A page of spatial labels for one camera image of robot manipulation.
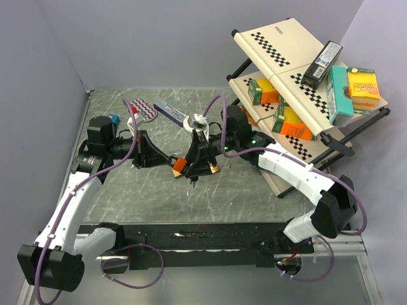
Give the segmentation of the orange black padlock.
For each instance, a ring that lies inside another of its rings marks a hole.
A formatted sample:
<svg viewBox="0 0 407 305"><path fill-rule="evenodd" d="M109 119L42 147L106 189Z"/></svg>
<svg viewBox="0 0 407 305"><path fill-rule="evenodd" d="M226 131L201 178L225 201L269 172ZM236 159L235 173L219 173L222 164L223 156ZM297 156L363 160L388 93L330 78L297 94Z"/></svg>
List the orange black padlock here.
<svg viewBox="0 0 407 305"><path fill-rule="evenodd" d="M172 169L177 172L182 172L187 166L188 163L187 160L185 158L180 157L178 154L173 154L172 159L174 159Z"/></svg>

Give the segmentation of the small brass padlock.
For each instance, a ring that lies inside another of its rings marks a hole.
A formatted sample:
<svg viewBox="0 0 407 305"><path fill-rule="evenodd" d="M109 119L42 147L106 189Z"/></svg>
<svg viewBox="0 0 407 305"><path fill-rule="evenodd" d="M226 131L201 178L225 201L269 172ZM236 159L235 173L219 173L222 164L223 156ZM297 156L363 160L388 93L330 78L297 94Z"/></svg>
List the small brass padlock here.
<svg viewBox="0 0 407 305"><path fill-rule="evenodd" d="M220 171L220 167L217 165L211 165L210 166L211 173L218 173Z"/></svg>

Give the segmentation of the long shackle brass padlock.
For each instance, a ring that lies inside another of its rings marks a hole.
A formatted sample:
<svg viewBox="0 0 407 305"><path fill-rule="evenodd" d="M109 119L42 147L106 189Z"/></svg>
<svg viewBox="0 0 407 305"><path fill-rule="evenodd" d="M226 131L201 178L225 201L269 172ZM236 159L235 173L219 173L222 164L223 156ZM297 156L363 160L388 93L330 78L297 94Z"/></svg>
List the long shackle brass padlock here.
<svg viewBox="0 0 407 305"><path fill-rule="evenodd" d="M178 172L178 171L175 170L175 169L172 169L172 173L173 173L173 175L174 175L174 177L175 177L176 179L178 179L178 178L180 178L180 177L183 176L183 174L182 174L181 172Z"/></svg>

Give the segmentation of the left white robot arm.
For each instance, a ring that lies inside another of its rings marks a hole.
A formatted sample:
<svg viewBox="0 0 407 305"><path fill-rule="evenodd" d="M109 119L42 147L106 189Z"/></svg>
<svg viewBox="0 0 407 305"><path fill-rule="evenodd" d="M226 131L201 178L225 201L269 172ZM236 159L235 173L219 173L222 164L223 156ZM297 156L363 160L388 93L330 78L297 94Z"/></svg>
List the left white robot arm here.
<svg viewBox="0 0 407 305"><path fill-rule="evenodd" d="M102 222L86 238L76 237L115 161L128 156L137 168L171 164L171 158L151 142L145 130L139 130L136 138L117 137L108 116L92 118L86 132L50 221L32 245L22 245L18 251L18 262L30 285L72 292L87 262L104 252L119 255L124 251L125 231L119 224Z"/></svg>

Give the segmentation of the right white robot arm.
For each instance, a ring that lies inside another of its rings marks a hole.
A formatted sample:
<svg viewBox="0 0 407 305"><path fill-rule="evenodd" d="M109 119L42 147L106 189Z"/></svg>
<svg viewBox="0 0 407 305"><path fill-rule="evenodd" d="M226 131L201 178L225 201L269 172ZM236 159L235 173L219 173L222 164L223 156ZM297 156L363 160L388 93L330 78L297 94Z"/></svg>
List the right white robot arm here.
<svg viewBox="0 0 407 305"><path fill-rule="evenodd" d="M345 176L329 178L311 164L285 150L271 136L253 130L247 115L238 106L224 112L221 133L212 135L206 117L187 116L184 128L191 132L192 141L186 155L184 176L195 183L199 177L217 172L217 156L235 151L239 157L265 172L271 172L295 187L314 205L314 209L287 222L278 246L292 253L300 242L316 235L336 238L357 212L352 197L352 182Z"/></svg>

